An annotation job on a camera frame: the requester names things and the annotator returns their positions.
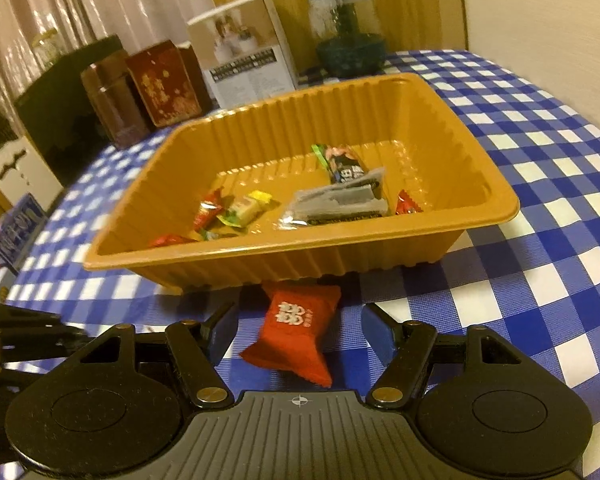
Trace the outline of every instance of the table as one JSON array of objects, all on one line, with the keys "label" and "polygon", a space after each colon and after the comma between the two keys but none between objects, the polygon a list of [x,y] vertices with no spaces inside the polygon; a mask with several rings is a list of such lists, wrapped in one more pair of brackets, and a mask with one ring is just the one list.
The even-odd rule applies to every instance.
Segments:
[{"label": "table", "polygon": [[[384,72],[426,79],[500,167],[522,210],[501,226],[465,232],[438,264],[318,280],[342,288],[325,341],[333,387],[364,396],[382,372],[360,330],[365,302],[378,302],[398,320],[431,323],[439,332],[486,324],[585,400],[595,427],[582,472],[600,478],[600,130],[529,81],[469,52],[397,53]],[[305,82],[334,81],[315,71]],[[314,389],[238,356],[255,341],[268,306],[259,286],[179,297],[126,270],[82,268],[94,234],[169,133],[157,132],[123,152],[112,146],[102,152],[53,213],[8,303],[56,312],[96,335],[117,322],[156,330],[187,317],[203,319],[235,300],[238,335],[218,367],[234,394]],[[7,468],[6,476],[13,471]]]}]

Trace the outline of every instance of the red candy bag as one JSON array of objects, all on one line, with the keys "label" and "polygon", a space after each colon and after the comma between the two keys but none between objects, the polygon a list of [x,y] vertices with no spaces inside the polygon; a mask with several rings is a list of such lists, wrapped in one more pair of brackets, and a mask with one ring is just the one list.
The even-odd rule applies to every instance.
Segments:
[{"label": "red candy bag", "polygon": [[318,350],[340,301],[334,285],[267,284],[271,298],[258,340],[241,357],[260,368],[288,370],[320,386],[331,386],[331,374]]},{"label": "red candy bag", "polygon": [[200,229],[206,229],[209,224],[218,216],[222,210],[222,188],[213,190],[208,193],[201,201],[198,214],[193,221],[193,230],[200,231]]},{"label": "red candy bag", "polygon": [[184,236],[171,234],[156,238],[149,244],[149,247],[169,247],[170,245],[189,244],[191,242],[195,242],[195,240],[192,240],[191,238],[185,238]]},{"label": "red candy bag", "polygon": [[398,205],[395,208],[397,215],[408,213],[422,213],[422,209],[416,204],[405,190],[398,193]]}]

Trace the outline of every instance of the white box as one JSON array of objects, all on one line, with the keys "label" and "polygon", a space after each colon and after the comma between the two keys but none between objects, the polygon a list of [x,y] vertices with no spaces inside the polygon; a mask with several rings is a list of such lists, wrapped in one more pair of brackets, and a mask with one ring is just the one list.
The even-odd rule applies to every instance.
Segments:
[{"label": "white box", "polygon": [[298,86],[272,0],[235,0],[187,25],[200,68],[221,108],[237,108]]}]

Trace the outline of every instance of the snack packet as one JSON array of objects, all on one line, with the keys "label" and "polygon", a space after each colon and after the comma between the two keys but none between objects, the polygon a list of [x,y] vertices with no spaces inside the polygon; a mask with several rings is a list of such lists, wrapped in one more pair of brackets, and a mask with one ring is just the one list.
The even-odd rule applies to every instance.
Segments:
[{"label": "snack packet", "polygon": [[219,220],[229,227],[247,226],[271,202],[271,195],[263,191],[251,191],[248,195],[234,200]]},{"label": "snack packet", "polygon": [[331,173],[332,182],[348,182],[366,173],[356,153],[346,144],[339,146],[312,144],[312,150],[322,166]]},{"label": "snack packet", "polygon": [[222,208],[222,188],[213,190],[208,193],[201,201],[198,214],[193,221],[193,230],[200,231],[206,229],[209,224],[218,216],[224,208]]},{"label": "snack packet", "polygon": [[422,213],[422,209],[416,204],[405,190],[398,193],[398,205],[395,208],[397,215],[410,213]]},{"label": "snack packet", "polygon": [[318,345],[340,301],[340,287],[273,283],[262,288],[271,304],[258,340],[241,357],[260,368],[288,370],[320,386],[331,386]]},{"label": "snack packet", "polygon": [[149,247],[151,247],[151,248],[169,247],[171,245],[189,244],[189,243],[192,243],[195,241],[196,240],[192,240],[191,238],[187,238],[184,236],[168,234],[168,235],[164,235],[159,238],[156,238],[153,242],[151,242],[149,244]]},{"label": "snack packet", "polygon": [[279,229],[385,216],[388,202],[376,197],[383,175],[384,168],[377,168],[356,180],[296,192],[278,221]]}]

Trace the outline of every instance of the plastic container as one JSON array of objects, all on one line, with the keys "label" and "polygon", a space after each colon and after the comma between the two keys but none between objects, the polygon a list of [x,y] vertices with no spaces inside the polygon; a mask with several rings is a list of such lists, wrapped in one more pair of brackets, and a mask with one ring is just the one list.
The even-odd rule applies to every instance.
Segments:
[{"label": "plastic container", "polygon": [[[327,185],[311,145],[352,145],[384,166],[395,211],[407,190],[423,213],[277,229],[294,193]],[[200,199],[259,189],[280,203],[245,236],[147,249],[189,232]],[[272,98],[176,129],[98,233],[89,270],[125,267],[162,285],[214,288],[439,260],[467,228],[505,222],[520,205],[462,121],[419,76],[387,75]]]},{"label": "plastic container", "polygon": [[316,54],[336,77],[371,75],[386,59],[373,0],[309,0]]}]

